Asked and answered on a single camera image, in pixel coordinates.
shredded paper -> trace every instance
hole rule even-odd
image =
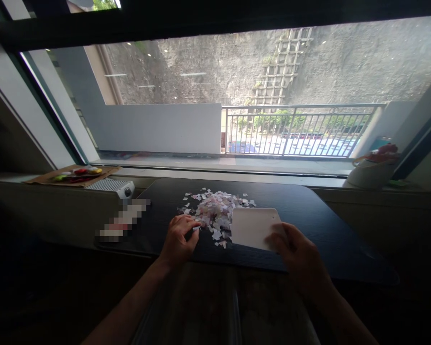
[[[231,242],[230,227],[233,209],[237,207],[255,207],[256,204],[254,200],[248,201],[226,192],[212,193],[210,189],[206,190],[205,187],[200,191],[202,191],[201,194],[195,195],[185,193],[185,196],[192,195],[193,199],[201,201],[196,210],[190,208],[190,203],[178,210],[183,214],[191,214],[196,221],[201,222],[201,227],[212,233],[215,245],[226,249],[227,243]]]

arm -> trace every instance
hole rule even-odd
[[[375,345],[378,342],[334,287],[319,252],[294,225],[283,223],[287,240],[273,233],[273,241],[297,290],[315,304],[330,323],[339,344]]]
[[[120,303],[97,325],[83,342],[84,345],[128,344],[161,282],[173,268],[190,258],[198,243],[198,230],[193,232],[188,242],[184,237],[192,228],[201,225],[190,217],[190,215],[180,215],[171,220],[159,258]]]

white scraper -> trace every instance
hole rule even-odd
[[[278,223],[281,223],[281,220],[275,208],[235,208],[230,226],[232,241],[275,252],[273,246],[264,239],[272,232],[277,232],[285,238],[282,227],[272,227]]]

white basket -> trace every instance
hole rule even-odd
[[[354,169],[348,175],[347,182],[360,188],[380,189],[386,185],[394,174],[397,159],[381,163],[359,157],[353,161]]]

black table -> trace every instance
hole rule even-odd
[[[290,184],[262,184],[248,182],[212,181],[163,178],[156,180],[141,195],[151,205],[137,220],[137,224],[119,242],[102,242],[100,249],[122,253],[159,255],[169,221],[178,214],[177,208],[190,202],[196,208],[200,203],[185,193],[202,193],[201,188],[222,191],[254,199],[257,207],[273,207],[281,220],[296,225],[316,244],[332,278],[394,285],[398,276],[387,261],[369,247],[341,220],[312,190]],[[286,271],[279,255],[230,243],[227,249],[214,245],[208,230],[200,232],[192,261],[228,264],[270,271]]]

